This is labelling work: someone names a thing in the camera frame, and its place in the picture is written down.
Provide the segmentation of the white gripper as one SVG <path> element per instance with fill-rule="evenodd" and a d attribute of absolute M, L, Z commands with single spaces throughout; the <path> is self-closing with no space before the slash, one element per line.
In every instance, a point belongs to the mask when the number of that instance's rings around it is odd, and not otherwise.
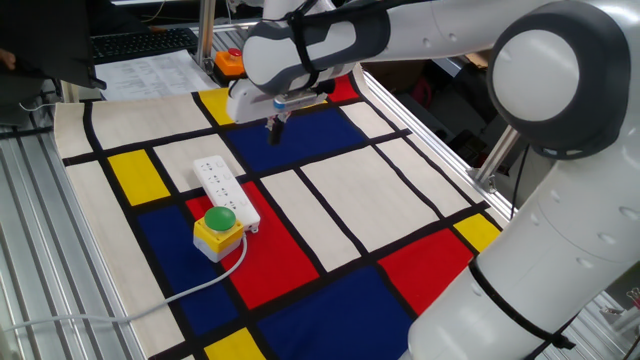
<path fill-rule="evenodd" d="M 268 144 L 281 142 L 287 117 L 294 111 L 324 102 L 328 94 L 317 89 L 281 95 L 262 92 L 248 79 L 232 81 L 228 88 L 226 112 L 236 124 L 267 120 Z"/>

